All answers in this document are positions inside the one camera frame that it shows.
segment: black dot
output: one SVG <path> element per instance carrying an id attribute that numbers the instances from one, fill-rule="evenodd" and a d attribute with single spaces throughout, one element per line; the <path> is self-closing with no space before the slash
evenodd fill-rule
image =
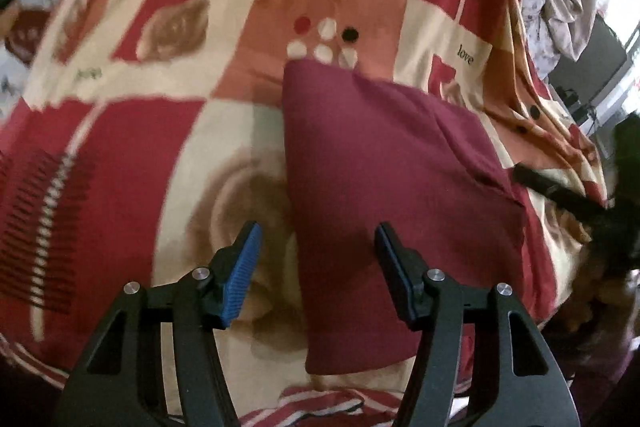
<path id="1" fill-rule="evenodd" d="M 342 40 L 345 42 L 350 42 L 351 44 L 357 41 L 359 36 L 360 34 L 358 33 L 358 30 L 356 28 L 352 28 L 351 26 L 348 26 L 342 32 Z"/>

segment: printed circle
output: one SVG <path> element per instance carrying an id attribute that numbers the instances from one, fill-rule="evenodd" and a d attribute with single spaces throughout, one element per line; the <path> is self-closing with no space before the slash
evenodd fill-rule
<path id="1" fill-rule="evenodd" d="M 322 19 L 318 25 L 318 34 L 323 41 L 329 41 L 335 37 L 338 23 L 335 19 Z"/>
<path id="2" fill-rule="evenodd" d="M 311 19 L 304 15 L 298 17 L 293 23 L 293 31 L 295 31 L 297 35 L 304 35 L 309 31 L 309 28 L 311 28 Z"/>
<path id="3" fill-rule="evenodd" d="M 358 40 L 360 34 L 356 28 L 352 26 L 347 26 L 342 32 L 342 40 L 348 42 L 349 44 L 353 44 Z"/>
<path id="4" fill-rule="evenodd" d="M 358 52 L 353 48 L 343 48 L 338 56 L 338 64 L 341 68 L 353 70 L 358 63 Z"/>
<path id="5" fill-rule="evenodd" d="M 305 43 L 303 41 L 291 41 L 287 44 L 287 57 L 292 60 L 306 57 Z"/>
<path id="6" fill-rule="evenodd" d="M 334 60 L 334 52 L 331 51 L 331 48 L 329 46 L 318 44 L 314 49 L 314 57 L 318 60 L 318 62 L 322 62 L 323 64 L 331 64 L 331 61 Z"/>

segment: bed sheet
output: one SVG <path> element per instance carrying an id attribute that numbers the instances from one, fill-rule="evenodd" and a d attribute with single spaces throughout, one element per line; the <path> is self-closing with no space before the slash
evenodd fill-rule
<path id="1" fill-rule="evenodd" d="M 284 65 L 313 57 L 462 105 L 505 169 L 526 162 L 604 200 L 597 153 L 524 39 L 519 0 L 62 0 L 0 134 L 2 353 L 62 387 L 124 283 L 173 282 L 257 219 L 265 245 L 242 315 L 216 333 L 239 414 L 292 385 L 402 391 L 411 360 L 305 372 Z M 548 256 L 560 303 L 586 234 L 543 198 L 520 197 L 523 263 Z"/>

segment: maroon cloth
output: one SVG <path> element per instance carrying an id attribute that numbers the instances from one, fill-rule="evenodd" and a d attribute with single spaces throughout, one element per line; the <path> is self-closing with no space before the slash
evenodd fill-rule
<path id="1" fill-rule="evenodd" d="M 309 373 L 366 371 L 416 353 L 419 334 L 397 318 L 374 256 L 381 221 L 460 283 L 508 282 L 523 295 L 524 208 L 475 115 L 309 60 L 287 65 L 282 108 Z M 467 331 L 460 378 L 471 356 Z"/>

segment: white dot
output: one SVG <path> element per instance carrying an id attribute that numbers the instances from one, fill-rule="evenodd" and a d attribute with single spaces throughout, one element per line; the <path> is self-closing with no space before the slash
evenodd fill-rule
<path id="1" fill-rule="evenodd" d="M 331 51 L 331 48 L 329 46 L 318 44 L 314 49 L 314 57 L 316 57 L 318 62 L 322 62 L 323 64 L 331 64 L 331 61 L 334 60 L 334 52 Z"/>
<path id="2" fill-rule="evenodd" d="M 343 48 L 338 56 L 338 64 L 341 68 L 353 70 L 358 63 L 358 52 L 353 48 Z"/>
<path id="3" fill-rule="evenodd" d="M 303 41 L 291 41 L 287 44 L 287 57 L 304 58 L 306 57 L 306 46 Z"/>
<path id="4" fill-rule="evenodd" d="M 318 34 L 323 41 L 329 41 L 335 37 L 338 23 L 335 19 L 322 19 L 318 25 Z"/>

